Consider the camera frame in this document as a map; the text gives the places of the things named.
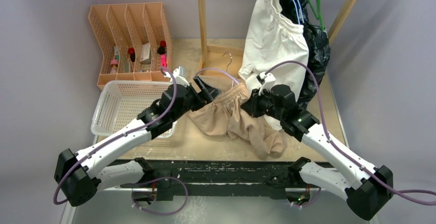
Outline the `beige shorts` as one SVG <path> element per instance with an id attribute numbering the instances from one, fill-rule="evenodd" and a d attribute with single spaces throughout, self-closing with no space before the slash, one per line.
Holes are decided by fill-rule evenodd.
<path id="1" fill-rule="evenodd" d="M 263 159 L 280 157 L 287 147 L 284 132 L 273 129 L 264 117 L 251 117 L 241 105 L 249 99 L 244 83 L 240 83 L 188 117 L 204 135 L 242 139 Z"/>

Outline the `white shorts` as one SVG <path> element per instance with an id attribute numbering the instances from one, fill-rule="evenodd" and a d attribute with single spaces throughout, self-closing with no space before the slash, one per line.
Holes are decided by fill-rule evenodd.
<path id="1" fill-rule="evenodd" d="M 239 76 L 248 91 L 260 88 L 257 75 L 285 62 L 274 69 L 275 84 L 285 84 L 300 96 L 308 64 L 308 45 L 303 26 L 294 24 L 282 13 L 279 0 L 256 0 L 252 11 L 242 66 Z"/>

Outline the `peach plastic file organizer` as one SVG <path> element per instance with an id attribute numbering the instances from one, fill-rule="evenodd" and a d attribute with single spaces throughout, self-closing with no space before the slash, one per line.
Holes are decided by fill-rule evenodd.
<path id="1" fill-rule="evenodd" d="M 172 68 L 172 37 L 162 2 L 92 5 L 88 20 L 102 51 L 102 65 L 97 86 L 114 80 L 158 81 L 166 78 L 160 73 L 160 55 L 166 54 Z M 151 63 L 141 64 L 141 46 L 150 43 Z M 132 63 L 128 49 L 133 47 L 136 61 Z M 110 62 L 119 55 L 116 74 L 110 74 Z"/>

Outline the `white plastic basket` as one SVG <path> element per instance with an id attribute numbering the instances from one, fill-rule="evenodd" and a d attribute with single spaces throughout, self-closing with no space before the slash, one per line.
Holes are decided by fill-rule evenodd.
<path id="1" fill-rule="evenodd" d="M 114 80 L 108 82 L 99 97 L 90 127 L 96 136 L 109 136 L 132 119 L 170 86 L 168 82 Z"/>

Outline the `lilac hanger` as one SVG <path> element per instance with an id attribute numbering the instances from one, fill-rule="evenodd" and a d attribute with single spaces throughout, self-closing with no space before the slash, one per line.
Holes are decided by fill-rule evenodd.
<path id="1" fill-rule="evenodd" d="M 235 84 L 238 84 L 238 81 L 237 81 L 237 79 L 236 79 L 234 76 L 232 76 L 232 75 L 229 73 L 229 71 L 228 71 L 228 70 L 229 70 L 229 66 L 231 65 L 231 63 L 232 63 L 232 61 L 233 61 L 232 53 L 231 53 L 230 51 L 226 51 L 226 52 L 223 53 L 223 56 L 224 56 L 224 55 L 229 55 L 229 58 L 230 58 L 229 63 L 226 65 L 225 72 L 226 72 L 227 75 L 232 79 L 231 87 L 234 87 Z"/>

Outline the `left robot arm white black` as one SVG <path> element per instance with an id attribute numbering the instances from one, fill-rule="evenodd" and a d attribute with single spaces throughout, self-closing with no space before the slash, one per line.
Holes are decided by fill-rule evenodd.
<path id="1" fill-rule="evenodd" d="M 106 139 L 77 152 L 66 149 L 58 156 L 54 179 L 66 201 L 77 207 L 89 201 L 97 192 L 123 184 L 138 184 L 142 188 L 153 182 L 153 169 L 145 159 L 111 165 L 131 149 L 147 143 L 172 128 L 173 123 L 189 111 L 199 110 L 211 103 L 221 90 L 194 77 L 199 91 L 190 83 L 172 83 L 137 115 L 128 125 Z"/>

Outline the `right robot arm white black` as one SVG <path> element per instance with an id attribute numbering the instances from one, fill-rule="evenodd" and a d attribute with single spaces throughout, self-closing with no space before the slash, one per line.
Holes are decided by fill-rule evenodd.
<path id="1" fill-rule="evenodd" d="M 255 89 L 241 109 L 255 118 L 267 115 L 279 120 L 286 134 L 317 151 L 335 168 L 332 171 L 299 159 L 289 172 L 292 185 L 319 186 L 345 200 L 353 213 L 367 221 L 392 198 L 387 189 L 393 186 L 392 171 L 364 160 L 339 142 L 313 114 L 299 107 L 288 86 Z"/>

